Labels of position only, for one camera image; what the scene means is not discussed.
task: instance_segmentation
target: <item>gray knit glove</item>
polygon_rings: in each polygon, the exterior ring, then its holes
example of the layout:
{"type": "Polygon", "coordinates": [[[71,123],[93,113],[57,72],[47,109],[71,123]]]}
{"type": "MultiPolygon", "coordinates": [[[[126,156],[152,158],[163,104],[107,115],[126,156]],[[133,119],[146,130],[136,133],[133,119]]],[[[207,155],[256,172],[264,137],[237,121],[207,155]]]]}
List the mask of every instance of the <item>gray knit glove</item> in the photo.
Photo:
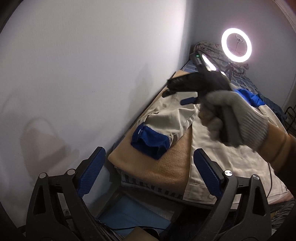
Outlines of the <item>gray knit glove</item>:
{"type": "Polygon", "coordinates": [[[201,104],[199,117],[202,124],[208,127],[212,137],[217,137],[223,124],[215,116],[214,108],[210,105],[229,105],[237,118],[243,143],[253,150],[260,148],[267,136],[268,120],[253,110],[238,93],[224,90],[214,91],[206,95],[206,100],[209,103],[201,104]]]}

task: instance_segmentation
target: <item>glove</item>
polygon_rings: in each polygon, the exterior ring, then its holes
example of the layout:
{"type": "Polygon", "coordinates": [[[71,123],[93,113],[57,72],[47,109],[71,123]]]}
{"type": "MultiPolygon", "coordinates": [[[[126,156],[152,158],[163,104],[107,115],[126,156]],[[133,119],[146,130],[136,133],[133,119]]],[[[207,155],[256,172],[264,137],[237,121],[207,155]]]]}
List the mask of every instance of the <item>glove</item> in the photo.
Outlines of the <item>glove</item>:
{"type": "Polygon", "coordinates": [[[208,127],[210,136],[218,138],[223,126],[222,120],[215,116],[214,106],[231,106],[239,124],[243,144],[258,150],[266,139],[268,120],[253,110],[238,93],[233,91],[214,91],[208,93],[206,102],[201,104],[199,118],[208,127]]]}

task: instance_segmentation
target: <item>silver screw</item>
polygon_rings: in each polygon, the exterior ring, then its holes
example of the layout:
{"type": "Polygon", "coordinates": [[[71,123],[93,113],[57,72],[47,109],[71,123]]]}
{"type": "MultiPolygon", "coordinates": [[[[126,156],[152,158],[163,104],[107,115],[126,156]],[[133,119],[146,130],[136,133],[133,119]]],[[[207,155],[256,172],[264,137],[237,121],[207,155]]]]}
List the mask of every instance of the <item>silver screw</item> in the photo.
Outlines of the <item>silver screw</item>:
{"type": "Polygon", "coordinates": [[[259,180],[259,179],[260,179],[260,177],[259,177],[258,175],[256,175],[256,174],[253,175],[253,178],[254,178],[255,180],[259,180]]]}
{"type": "Polygon", "coordinates": [[[228,176],[228,177],[231,177],[231,176],[232,176],[232,171],[230,171],[230,170],[226,170],[226,171],[224,171],[224,174],[225,174],[226,176],[228,176]]]}
{"type": "Polygon", "coordinates": [[[69,170],[67,171],[67,174],[68,174],[69,176],[75,174],[75,169],[69,169],[69,170]]]}
{"type": "Polygon", "coordinates": [[[46,177],[46,173],[45,172],[39,174],[39,178],[45,178],[45,177],[46,177]]]}

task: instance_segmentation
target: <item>blue cuff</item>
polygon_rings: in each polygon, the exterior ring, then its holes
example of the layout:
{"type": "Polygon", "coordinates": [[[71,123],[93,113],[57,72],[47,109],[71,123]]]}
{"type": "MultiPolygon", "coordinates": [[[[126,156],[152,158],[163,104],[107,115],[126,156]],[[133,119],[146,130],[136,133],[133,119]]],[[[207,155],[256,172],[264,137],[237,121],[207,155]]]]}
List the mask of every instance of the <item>blue cuff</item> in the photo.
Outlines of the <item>blue cuff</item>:
{"type": "Polygon", "coordinates": [[[140,124],[131,138],[131,145],[140,152],[158,160],[170,148],[170,140],[151,128],[140,124]]]}

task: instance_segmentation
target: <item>hand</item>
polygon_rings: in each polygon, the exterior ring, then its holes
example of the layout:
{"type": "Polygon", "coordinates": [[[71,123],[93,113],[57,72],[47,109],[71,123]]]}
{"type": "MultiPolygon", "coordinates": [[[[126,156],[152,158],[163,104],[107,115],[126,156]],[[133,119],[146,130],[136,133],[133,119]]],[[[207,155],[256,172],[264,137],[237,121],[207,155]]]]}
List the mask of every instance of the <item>hand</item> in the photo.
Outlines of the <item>hand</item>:
{"type": "Polygon", "coordinates": [[[257,113],[238,93],[233,91],[213,91],[206,95],[207,104],[201,104],[199,118],[208,127],[210,136],[218,138],[223,126],[222,120],[215,116],[214,106],[231,106],[241,132],[243,143],[258,150],[266,139],[268,120],[257,113]]]}

